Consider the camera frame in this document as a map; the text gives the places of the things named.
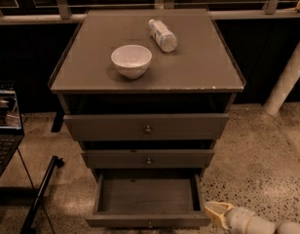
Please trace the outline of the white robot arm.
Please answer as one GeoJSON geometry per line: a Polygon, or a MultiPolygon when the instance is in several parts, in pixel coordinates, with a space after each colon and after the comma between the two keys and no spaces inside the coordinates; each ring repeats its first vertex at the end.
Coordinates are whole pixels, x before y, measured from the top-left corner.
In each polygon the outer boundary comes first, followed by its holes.
{"type": "Polygon", "coordinates": [[[230,203],[206,202],[205,213],[216,226],[229,234],[300,234],[300,223],[273,223],[247,208],[230,203]]]}

